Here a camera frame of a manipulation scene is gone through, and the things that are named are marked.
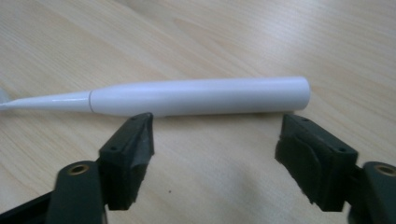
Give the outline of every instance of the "wood grain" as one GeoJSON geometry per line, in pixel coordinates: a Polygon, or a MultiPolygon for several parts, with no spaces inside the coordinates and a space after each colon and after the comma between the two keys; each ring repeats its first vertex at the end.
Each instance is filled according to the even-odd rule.
{"type": "MultiPolygon", "coordinates": [[[[309,79],[302,115],[366,161],[396,164],[393,1],[0,1],[0,87],[12,98],[117,83],[309,79]]],[[[346,223],[274,159],[281,113],[156,119],[137,203],[110,223],[346,223]]],[[[126,118],[0,113],[0,212],[53,188],[126,118]]]]}

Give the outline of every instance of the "white toothbrush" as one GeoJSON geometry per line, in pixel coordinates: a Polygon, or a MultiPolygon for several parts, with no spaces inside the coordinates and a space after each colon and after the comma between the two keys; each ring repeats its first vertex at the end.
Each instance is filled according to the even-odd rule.
{"type": "Polygon", "coordinates": [[[0,110],[41,109],[131,117],[260,113],[304,109],[310,88],[304,77],[253,77],[130,83],[93,91],[9,100],[0,110]]]}

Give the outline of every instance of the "wooden table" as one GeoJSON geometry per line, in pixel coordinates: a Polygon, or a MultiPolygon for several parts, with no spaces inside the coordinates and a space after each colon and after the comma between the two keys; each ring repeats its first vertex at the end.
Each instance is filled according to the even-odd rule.
{"type": "MultiPolygon", "coordinates": [[[[212,77],[309,79],[307,117],[396,163],[392,1],[0,1],[0,86],[12,98],[212,77]]],[[[109,223],[346,223],[322,213],[275,159],[282,113],[155,119],[137,202],[109,223]]],[[[95,160],[127,118],[2,111],[0,212],[95,160]]]]}

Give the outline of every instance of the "white cylindrical object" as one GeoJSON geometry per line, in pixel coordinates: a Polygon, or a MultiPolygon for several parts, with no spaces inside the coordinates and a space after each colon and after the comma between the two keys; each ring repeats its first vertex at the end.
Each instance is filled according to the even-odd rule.
{"type": "Polygon", "coordinates": [[[94,113],[163,117],[292,111],[309,98],[304,77],[227,78],[112,86],[92,91],[90,104],[94,113]]]}

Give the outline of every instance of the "white handle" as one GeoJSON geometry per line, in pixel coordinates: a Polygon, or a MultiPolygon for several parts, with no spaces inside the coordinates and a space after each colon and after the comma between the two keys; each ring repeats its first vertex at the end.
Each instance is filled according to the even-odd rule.
{"type": "Polygon", "coordinates": [[[92,91],[95,113],[154,116],[292,111],[307,106],[304,77],[228,78],[133,83],[92,91]]]}

